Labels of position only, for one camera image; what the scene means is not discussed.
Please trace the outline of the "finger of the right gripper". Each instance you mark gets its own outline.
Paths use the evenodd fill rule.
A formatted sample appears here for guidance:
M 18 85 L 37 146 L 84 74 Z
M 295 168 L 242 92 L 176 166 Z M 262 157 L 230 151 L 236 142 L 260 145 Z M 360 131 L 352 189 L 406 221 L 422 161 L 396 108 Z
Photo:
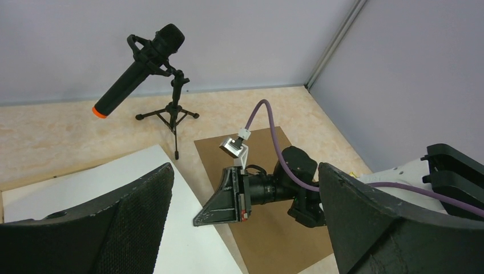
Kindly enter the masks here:
M 240 171 L 240 167 L 223 169 L 219 187 L 192 221 L 195 227 L 235 223 L 242 220 L 240 186 L 243 185 L 243 176 Z

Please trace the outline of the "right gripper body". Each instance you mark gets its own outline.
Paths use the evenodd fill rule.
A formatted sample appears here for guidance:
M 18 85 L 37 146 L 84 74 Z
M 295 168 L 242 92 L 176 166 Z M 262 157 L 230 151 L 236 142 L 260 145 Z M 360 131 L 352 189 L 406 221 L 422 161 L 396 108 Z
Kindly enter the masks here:
M 238 221 L 246 221 L 251 215 L 253 205 L 281 202 L 288 199 L 288 190 L 274 175 L 256 167 L 257 173 L 251 174 L 238 167 Z

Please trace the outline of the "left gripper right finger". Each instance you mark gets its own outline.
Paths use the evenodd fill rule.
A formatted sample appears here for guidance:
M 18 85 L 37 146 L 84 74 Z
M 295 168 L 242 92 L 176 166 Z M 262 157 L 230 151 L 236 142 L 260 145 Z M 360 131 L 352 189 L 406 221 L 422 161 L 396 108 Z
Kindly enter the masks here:
M 483 222 L 368 186 L 329 163 L 320 197 L 339 273 L 482 273 Z

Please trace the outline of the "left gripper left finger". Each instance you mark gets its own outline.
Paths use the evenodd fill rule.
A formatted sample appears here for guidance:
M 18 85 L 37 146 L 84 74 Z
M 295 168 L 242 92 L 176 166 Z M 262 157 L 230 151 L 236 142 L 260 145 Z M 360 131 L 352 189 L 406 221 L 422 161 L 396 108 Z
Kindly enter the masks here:
M 165 163 L 40 220 L 1 225 L 2 273 L 153 273 L 174 186 Z

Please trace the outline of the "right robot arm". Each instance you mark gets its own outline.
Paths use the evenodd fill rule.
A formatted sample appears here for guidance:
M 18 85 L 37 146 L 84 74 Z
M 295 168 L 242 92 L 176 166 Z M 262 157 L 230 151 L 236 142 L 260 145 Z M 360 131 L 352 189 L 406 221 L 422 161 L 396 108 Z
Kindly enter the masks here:
M 483 220 L 483 164 L 444 143 L 402 166 L 352 176 L 321 167 L 300 148 L 283 149 L 272 173 L 246 164 L 243 148 L 234 166 L 222 171 L 215 193 L 194 217 L 196 227 L 247 221 L 252 207 L 289 200 L 289 216 L 309 227 L 325 226 L 332 211 L 348 211 L 348 200 L 365 190 L 389 195 L 435 212 Z

